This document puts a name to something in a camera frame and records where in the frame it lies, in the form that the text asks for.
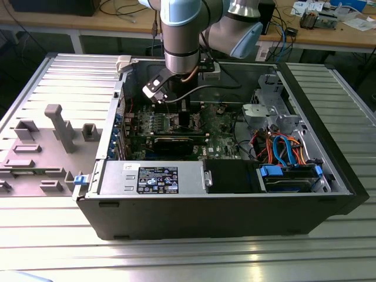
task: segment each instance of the black computer case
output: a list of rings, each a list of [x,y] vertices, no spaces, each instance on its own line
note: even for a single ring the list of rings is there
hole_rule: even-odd
[[[9,0],[16,12],[92,16],[100,0]]]

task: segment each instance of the white table leg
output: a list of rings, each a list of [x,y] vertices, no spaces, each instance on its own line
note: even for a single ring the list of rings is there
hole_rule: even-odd
[[[83,48],[83,43],[81,41],[81,36],[79,31],[72,31],[70,34],[70,39],[72,41],[73,49],[76,54],[84,54],[85,50]]]
[[[256,45],[259,46],[256,55],[256,61],[264,62],[269,53],[269,49],[273,47],[273,41],[258,41]]]

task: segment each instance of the blue latch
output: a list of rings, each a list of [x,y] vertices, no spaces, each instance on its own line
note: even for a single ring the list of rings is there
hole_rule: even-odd
[[[315,170],[317,172],[317,175],[319,175],[319,176],[323,175],[323,170],[321,169],[320,166],[315,166]]]
[[[88,185],[90,183],[89,175],[88,174],[77,175],[77,176],[75,176],[73,183],[75,185]]]
[[[111,157],[111,158],[115,157],[114,152],[113,152],[112,150],[109,149],[109,150],[107,151],[107,157]]]
[[[283,171],[280,166],[263,166],[261,169],[261,176],[283,176]]]

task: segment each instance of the floor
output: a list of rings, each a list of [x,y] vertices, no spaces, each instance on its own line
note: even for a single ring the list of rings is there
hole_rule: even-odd
[[[48,52],[73,52],[71,41],[66,35],[32,33],[32,36]],[[0,116],[4,115],[45,56],[27,33],[19,32],[17,37],[19,43],[13,45],[10,42],[4,42],[4,37],[0,34],[0,46],[2,45],[0,48]],[[150,46],[151,41],[148,39],[84,36],[83,43],[87,53],[110,55],[122,53],[142,56],[145,55],[145,50]],[[248,58],[248,61],[254,60],[256,52],[257,48]],[[293,50],[289,61],[298,62],[301,53],[301,50]],[[322,61],[323,56],[325,56],[325,53],[320,51],[305,51],[301,60],[302,62],[318,63]],[[347,82],[352,85],[364,65],[362,56],[363,54],[337,52],[327,56],[325,63],[335,66]],[[281,61],[286,60],[286,58],[287,56],[282,57]],[[376,110],[376,103],[372,101],[371,95],[376,93],[375,78],[376,71],[373,70],[357,91],[373,111]]]

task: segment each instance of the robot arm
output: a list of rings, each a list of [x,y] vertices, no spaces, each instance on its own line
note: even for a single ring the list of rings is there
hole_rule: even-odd
[[[262,24],[259,0],[139,0],[160,11],[166,67],[191,73],[199,61],[200,33],[212,49],[245,58],[256,44]]]

